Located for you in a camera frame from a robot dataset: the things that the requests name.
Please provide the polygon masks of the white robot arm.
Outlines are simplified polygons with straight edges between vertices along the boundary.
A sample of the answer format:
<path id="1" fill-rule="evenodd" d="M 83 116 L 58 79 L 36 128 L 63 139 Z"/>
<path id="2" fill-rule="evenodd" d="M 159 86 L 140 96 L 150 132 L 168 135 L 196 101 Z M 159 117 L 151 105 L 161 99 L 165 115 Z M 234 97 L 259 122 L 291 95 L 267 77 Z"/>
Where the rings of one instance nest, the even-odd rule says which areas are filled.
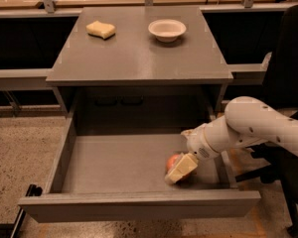
<path id="1" fill-rule="evenodd" d="M 185 130 L 188 153 L 181 153 L 165 175 L 174 184 L 202 161 L 214 159 L 231 148 L 245 148 L 264 142 L 274 143 L 298 157 L 298 120 L 248 96 L 230 101 L 224 115 L 210 123 Z"/>

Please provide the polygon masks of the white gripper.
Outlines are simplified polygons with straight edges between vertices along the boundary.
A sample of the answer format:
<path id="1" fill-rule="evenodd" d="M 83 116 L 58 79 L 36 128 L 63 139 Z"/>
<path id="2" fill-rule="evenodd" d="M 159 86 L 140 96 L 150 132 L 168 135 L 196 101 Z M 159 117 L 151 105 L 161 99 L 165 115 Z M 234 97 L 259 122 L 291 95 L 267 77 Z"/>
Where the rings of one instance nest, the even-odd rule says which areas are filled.
<path id="1" fill-rule="evenodd" d="M 166 183 L 174 184 L 187 178 L 197 168 L 199 161 L 215 159 L 220 155 L 208 144 L 205 128 L 206 125 L 203 124 L 195 129 L 181 132 L 181 135 L 187 139 L 187 149 L 190 153 L 175 154 L 168 159 L 165 174 Z"/>

